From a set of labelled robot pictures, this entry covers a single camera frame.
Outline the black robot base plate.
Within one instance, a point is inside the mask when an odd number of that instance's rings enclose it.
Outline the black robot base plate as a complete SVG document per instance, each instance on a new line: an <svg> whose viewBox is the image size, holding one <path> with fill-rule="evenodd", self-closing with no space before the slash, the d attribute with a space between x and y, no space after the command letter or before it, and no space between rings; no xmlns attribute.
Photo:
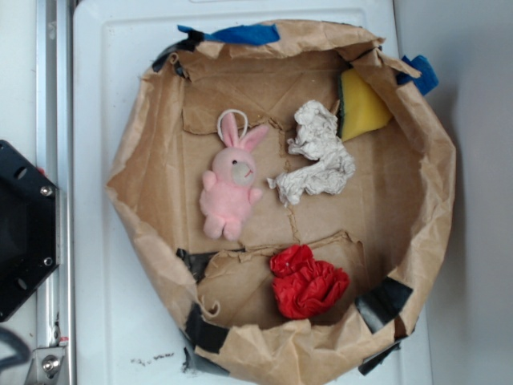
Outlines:
<svg viewBox="0 0 513 385"><path fill-rule="evenodd" d="M57 267L57 187L1 141L1 321Z"/></svg>

